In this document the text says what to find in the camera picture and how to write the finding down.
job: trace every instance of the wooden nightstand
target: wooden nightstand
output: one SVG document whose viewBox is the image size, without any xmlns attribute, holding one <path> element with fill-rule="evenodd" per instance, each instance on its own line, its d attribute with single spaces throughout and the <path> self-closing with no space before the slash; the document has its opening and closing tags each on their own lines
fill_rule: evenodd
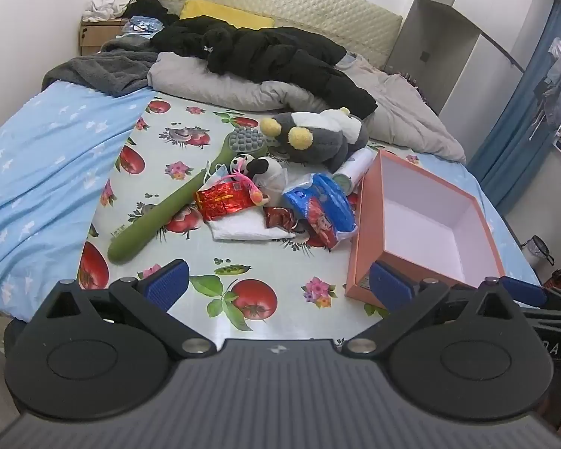
<svg viewBox="0 0 561 449">
<path fill-rule="evenodd" d="M 81 22 L 79 26 L 79 53 L 95 54 L 108 40 L 123 33 L 126 18 L 114 18 L 103 22 Z"/>
</svg>

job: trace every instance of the light blue bed sheet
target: light blue bed sheet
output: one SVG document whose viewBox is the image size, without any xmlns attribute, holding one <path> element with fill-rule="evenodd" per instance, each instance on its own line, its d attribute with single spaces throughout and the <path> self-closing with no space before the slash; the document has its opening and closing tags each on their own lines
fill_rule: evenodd
<svg viewBox="0 0 561 449">
<path fill-rule="evenodd" d="M 55 82 L 0 128 L 0 310 L 29 320 L 76 278 L 108 175 L 154 95 Z"/>
<path fill-rule="evenodd" d="M 470 193 L 478 200 L 488 222 L 488 227 L 491 229 L 492 236 L 497 244 L 505 274 L 508 277 L 517 278 L 530 284 L 540 285 L 536 274 L 524 258 L 522 251 L 513 239 L 509 229 L 507 229 L 503 219 L 485 196 L 476 178 L 461 164 L 446 162 L 446 160 L 429 154 L 417 154 L 417 156 L 420 159 L 420 164 L 427 171 L 442 177 L 447 182 Z"/>
</svg>

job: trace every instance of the yellow pillow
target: yellow pillow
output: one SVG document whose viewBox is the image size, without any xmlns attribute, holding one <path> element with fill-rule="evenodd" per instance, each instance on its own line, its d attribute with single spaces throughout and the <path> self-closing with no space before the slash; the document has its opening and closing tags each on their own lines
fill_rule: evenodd
<svg viewBox="0 0 561 449">
<path fill-rule="evenodd" d="M 254 15 L 243 10 L 237 10 L 230 6 L 212 3 L 205 0 L 187 0 L 181 10 L 181 18 L 192 18 L 194 16 L 207 15 L 219 20 L 224 20 L 237 28 L 245 27 L 259 30 L 261 28 L 272 28 L 274 20 L 265 16 Z"/>
</svg>

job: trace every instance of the gray ridged panel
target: gray ridged panel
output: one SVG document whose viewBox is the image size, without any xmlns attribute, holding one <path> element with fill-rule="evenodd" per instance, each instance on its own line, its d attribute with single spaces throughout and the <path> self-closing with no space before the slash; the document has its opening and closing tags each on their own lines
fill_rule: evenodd
<svg viewBox="0 0 561 449">
<path fill-rule="evenodd" d="M 330 341 L 228 340 L 182 362 L 132 412 L 88 424 L 21 417 L 0 449 L 555 449 L 530 416 L 495 426 L 440 420 L 402 400 L 372 361 Z"/>
<path fill-rule="evenodd" d="M 275 26 L 292 25 L 316 32 L 383 66 L 401 29 L 400 15 L 366 0 L 208 0 L 270 16 Z M 162 0 L 180 12 L 184 0 Z"/>
</svg>

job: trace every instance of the dark gray fleece blanket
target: dark gray fleece blanket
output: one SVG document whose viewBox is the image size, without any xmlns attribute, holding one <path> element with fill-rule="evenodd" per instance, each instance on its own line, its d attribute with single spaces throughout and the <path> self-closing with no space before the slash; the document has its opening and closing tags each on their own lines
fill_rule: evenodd
<svg viewBox="0 0 561 449">
<path fill-rule="evenodd" d="M 148 85 L 148 71 L 158 58 L 148 39 L 128 37 L 106 42 L 108 49 L 93 55 L 72 58 L 50 70 L 42 82 L 42 91 L 57 80 L 80 84 L 114 97 L 124 96 Z"/>
</svg>

